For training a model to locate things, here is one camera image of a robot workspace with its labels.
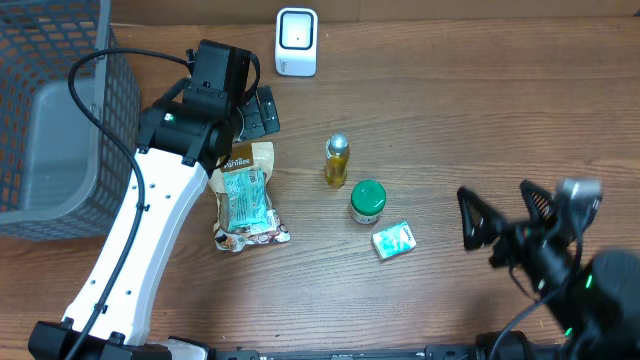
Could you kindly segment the yellow oil bottle silver cap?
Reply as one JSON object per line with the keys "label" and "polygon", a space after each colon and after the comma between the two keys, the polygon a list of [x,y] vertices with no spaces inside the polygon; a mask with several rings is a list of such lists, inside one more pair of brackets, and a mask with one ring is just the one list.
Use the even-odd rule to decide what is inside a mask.
{"label": "yellow oil bottle silver cap", "polygon": [[325,146],[325,179],[335,187],[341,187],[346,182],[347,164],[350,157],[350,144],[343,133],[333,134]]}

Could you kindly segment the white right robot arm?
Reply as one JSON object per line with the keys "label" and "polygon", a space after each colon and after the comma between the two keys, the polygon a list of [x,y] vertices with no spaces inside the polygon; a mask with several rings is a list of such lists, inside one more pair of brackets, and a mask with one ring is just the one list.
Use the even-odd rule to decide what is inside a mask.
{"label": "white right robot arm", "polygon": [[[636,359],[639,356],[639,257],[622,250],[596,253],[584,262],[584,233],[602,202],[600,181],[560,181],[552,192],[524,180],[520,191],[528,218],[508,221],[473,191],[461,187],[464,247],[492,248],[489,263],[521,269],[531,283],[532,304],[501,331],[477,336],[471,359]],[[544,306],[565,341],[540,347],[516,326]]]}

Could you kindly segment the brown Pantree snack pouch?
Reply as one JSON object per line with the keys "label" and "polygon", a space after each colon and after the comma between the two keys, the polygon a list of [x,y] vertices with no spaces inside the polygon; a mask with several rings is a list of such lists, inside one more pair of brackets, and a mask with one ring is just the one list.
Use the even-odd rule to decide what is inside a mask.
{"label": "brown Pantree snack pouch", "polygon": [[[275,162],[271,142],[240,144],[233,148],[231,159],[214,171],[209,187],[216,194],[218,215],[213,227],[214,241],[221,251],[241,252],[247,246],[287,243],[291,240],[288,228],[278,216],[267,193]],[[265,174],[267,225],[251,226],[236,231],[228,229],[229,198],[224,185],[224,174],[244,169],[261,169]]]}

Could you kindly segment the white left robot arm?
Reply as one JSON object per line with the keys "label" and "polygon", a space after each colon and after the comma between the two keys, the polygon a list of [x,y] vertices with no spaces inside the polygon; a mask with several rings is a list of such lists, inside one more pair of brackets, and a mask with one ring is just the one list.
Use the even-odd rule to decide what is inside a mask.
{"label": "white left robot arm", "polygon": [[215,349],[170,337],[150,342],[159,283],[186,216],[212,174],[228,165],[232,145],[251,119],[242,109],[261,101],[259,59],[253,52],[210,40],[177,62],[189,74],[140,117],[130,149],[80,100],[75,78],[95,51],[67,76],[78,109],[124,155],[131,178],[122,205],[86,283],[60,322],[39,321],[28,342],[35,359],[213,359]]}

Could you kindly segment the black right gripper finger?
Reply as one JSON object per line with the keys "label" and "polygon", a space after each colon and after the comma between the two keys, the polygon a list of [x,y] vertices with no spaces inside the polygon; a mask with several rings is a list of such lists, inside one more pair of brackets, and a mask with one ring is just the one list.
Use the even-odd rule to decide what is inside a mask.
{"label": "black right gripper finger", "polygon": [[519,188],[530,219],[547,221],[553,213],[552,194],[529,180],[523,180]]}
{"label": "black right gripper finger", "polygon": [[463,243],[467,251],[492,244],[506,229],[507,222],[503,215],[475,192],[460,187],[457,199],[461,211]]}

